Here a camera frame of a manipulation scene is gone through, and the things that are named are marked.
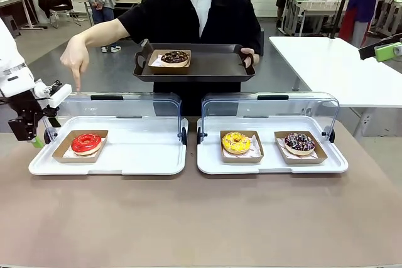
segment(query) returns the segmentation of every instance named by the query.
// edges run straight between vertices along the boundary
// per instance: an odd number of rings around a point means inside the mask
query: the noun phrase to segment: white tray
[[[197,125],[201,126],[201,120],[198,120]],[[260,163],[255,164],[223,163],[220,146],[221,130],[258,131],[264,149],[264,158]],[[322,128],[311,117],[208,117],[205,120],[205,131],[208,136],[197,147],[197,162],[198,168],[206,174],[342,173],[348,168],[348,163],[338,148],[329,141],[320,139]],[[317,140],[320,140],[328,159],[322,164],[287,165],[275,143],[274,132],[276,131],[310,131]]]
[[[73,117],[32,160],[35,175],[173,175],[185,165],[186,146],[177,137],[177,118],[118,119]],[[188,121],[182,120],[188,129]],[[71,130],[109,130],[105,147],[94,164],[59,163],[52,154]]]

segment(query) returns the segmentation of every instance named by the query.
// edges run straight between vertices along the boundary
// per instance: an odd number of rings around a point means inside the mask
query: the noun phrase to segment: shoe
[[[112,53],[118,53],[119,51],[121,51],[121,47],[120,47],[120,46],[112,46],[112,47],[111,47],[111,52],[112,52]]]

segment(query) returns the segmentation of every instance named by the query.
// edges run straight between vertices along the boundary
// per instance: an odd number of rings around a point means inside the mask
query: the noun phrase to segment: person's right hand
[[[79,92],[81,90],[81,74],[87,70],[89,64],[89,54],[85,41],[80,36],[71,38],[60,61],[71,69],[75,86]]]

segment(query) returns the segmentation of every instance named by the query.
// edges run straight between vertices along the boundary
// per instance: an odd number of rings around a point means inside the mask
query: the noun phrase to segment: sneakers
[[[107,53],[107,46],[103,46],[101,48],[101,51],[103,53]],[[118,53],[119,51],[121,51],[121,47],[120,46],[112,46],[111,47],[111,53]]]
[[[112,53],[118,53],[119,51],[121,51],[121,47],[120,47],[120,46],[112,46],[112,47],[111,47],[111,52],[112,52]]]

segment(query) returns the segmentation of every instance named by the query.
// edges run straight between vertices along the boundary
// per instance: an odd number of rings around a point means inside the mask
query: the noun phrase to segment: black tray
[[[151,44],[144,40],[141,46],[143,49],[135,54],[133,74],[144,82],[245,82],[256,74],[253,64],[246,68],[244,60],[249,57],[254,63],[254,57],[241,53],[241,45]],[[154,75],[148,66],[154,50],[191,50],[189,73]]]

